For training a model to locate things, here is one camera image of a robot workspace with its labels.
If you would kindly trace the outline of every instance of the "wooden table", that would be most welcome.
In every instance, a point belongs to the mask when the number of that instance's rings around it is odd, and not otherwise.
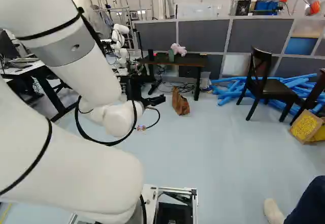
[[[150,60],[149,56],[139,60],[140,63],[148,64],[150,76],[154,79],[153,65],[174,65],[174,66],[186,66],[186,67],[196,67],[197,68],[197,82],[194,91],[194,100],[199,99],[200,94],[200,78],[201,78],[201,68],[205,67],[208,63],[207,55],[200,54],[186,54],[184,57],[180,55],[175,55],[174,62],[169,61],[168,53],[157,53],[154,60]],[[161,81],[156,81],[151,85],[151,89],[148,95],[151,95],[159,86]]]
[[[18,68],[8,68],[5,69],[5,73],[3,73],[2,69],[0,69],[0,74],[4,79],[16,79],[16,78],[23,78],[23,77],[34,77],[39,82],[40,86],[42,87],[44,93],[47,95],[53,106],[57,109],[58,113],[51,118],[51,121],[55,122],[60,119],[62,116],[67,114],[69,111],[75,108],[76,102],[72,105],[65,107],[59,97],[57,96],[56,92],[54,91],[55,88],[52,88],[50,83],[47,81],[46,76],[49,74],[49,69],[45,66],[45,64],[41,61],[35,61],[30,63],[31,67],[18,69]]]

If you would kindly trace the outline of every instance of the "metal frame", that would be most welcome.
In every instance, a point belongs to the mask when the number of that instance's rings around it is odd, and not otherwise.
[[[216,17],[216,18],[177,18],[177,19],[161,19],[161,20],[147,20],[147,21],[135,21],[133,22],[133,25],[135,23],[159,23],[159,22],[176,22],[176,42],[179,42],[179,28],[178,28],[178,24],[179,22],[183,22],[183,21],[206,21],[206,20],[229,20],[229,26],[228,26],[228,30],[227,30],[227,36],[226,36],[226,41],[224,44],[224,51],[223,52],[189,52],[189,53],[205,53],[205,54],[211,54],[211,55],[223,55],[222,58],[222,63],[221,63],[221,68],[220,68],[220,75],[219,77],[222,77],[222,73],[223,73],[223,68],[224,68],[224,62],[225,62],[225,58],[226,55],[231,55],[231,54],[250,54],[250,53],[242,53],[242,52],[227,52],[228,50],[228,45],[229,45],[229,40],[230,40],[230,36],[231,36],[231,31],[232,31],[232,26],[233,26],[233,20],[237,20],[237,19],[292,19],[292,25],[291,28],[288,32],[287,38],[284,42],[284,45],[282,47],[281,53],[280,54],[272,54],[275,57],[279,57],[275,66],[273,67],[272,71],[271,71],[271,76],[273,76],[277,69],[280,66],[281,60],[283,57],[296,57],[296,58],[311,58],[311,59],[325,59],[325,56],[315,56],[315,52],[323,38],[323,36],[325,35],[325,27],[323,28],[323,31],[321,32],[321,34],[318,37],[318,40],[312,50],[312,53],[310,55],[291,55],[291,54],[285,54],[285,50],[288,46],[289,40],[291,38],[291,35],[294,31],[295,25],[299,20],[324,20],[324,17],[313,17],[313,16],[305,16],[305,17],[296,17],[293,18],[291,16],[221,16],[221,17]]]
[[[193,224],[199,223],[199,220],[198,220],[199,195],[198,195],[198,190],[196,188],[159,187],[158,193],[159,193],[158,196],[160,196],[161,194],[166,194],[167,196],[169,196],[171,198],[174,198],[174,197],[169,194],[177,195],[180,197],[181,196],[190,196],[191,204],[189,206],[192,208]]]
[[[152,186],[149,190],[157,191],[157,203],[159,203],[159,197],[162,194],[165,194],[177,201],[182,202],[185,205],[188,205],[192,208],[192,218],[193,218],[193,224],[198,224],[198,206],[199,206],[199,196],[198,196],[198,190],[196,188],[175,188],[175,187],[155,187]],[[182,201],[182,197],[189,196],[191,199],[190,203],[186,203]],[[157,217],[158,214],[158,206],[155,207],[155,216]],[[70,217],[70,220],[68,224],[77,224],[76,220],[78,218],[77,214],[72,214]]]

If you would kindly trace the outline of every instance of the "dark pants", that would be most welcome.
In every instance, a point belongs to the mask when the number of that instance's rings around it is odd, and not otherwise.
[[[284,224],[325,223],[325,176],[316,177],[305,190],[298,205]]]

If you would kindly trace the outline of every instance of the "black chair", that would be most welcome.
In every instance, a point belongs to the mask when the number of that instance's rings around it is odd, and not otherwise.
[[[283,101],[286,103],[286,106],[279,119],[279,121],[282,122],[298,96],[279,80],[268,79],[268,75],[271,71],[272,54],[258,50],[254,47],[252,49],[253,52],[250,57],[246,83],[237,101],[237,105],[241,103],[246,90],[249,89],[255,96],[255,101],[246,117],[246,121],[249,121],[261,99],[265,100],[264,104],[267,104],[269,99]]]
[[[296,104],[300,106],[300,109],[297,112],[297,114],[294,116],[294,118],[292,119],[290,125],[293,124],[293,122],[300,116],[300,114],[304,110],[313,109],[318,104],[317,99],[318,99],[319,95],[324,91],[324,89],[325,89],[325,70],[320,69],[320,77],[319,77],[318,81],[316,82],[314,88],[311,90],[308,97],[305,100],[299,99],[296,102]],[[317,114],[317,116],[322,117],[323,115],[320,112]]]

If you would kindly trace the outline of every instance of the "shoe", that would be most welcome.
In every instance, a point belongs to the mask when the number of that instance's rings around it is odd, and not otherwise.
[[[264,215],[270,224],[283,224],[285,220],[284,215],[273,199],[266,199],[264,201]]]

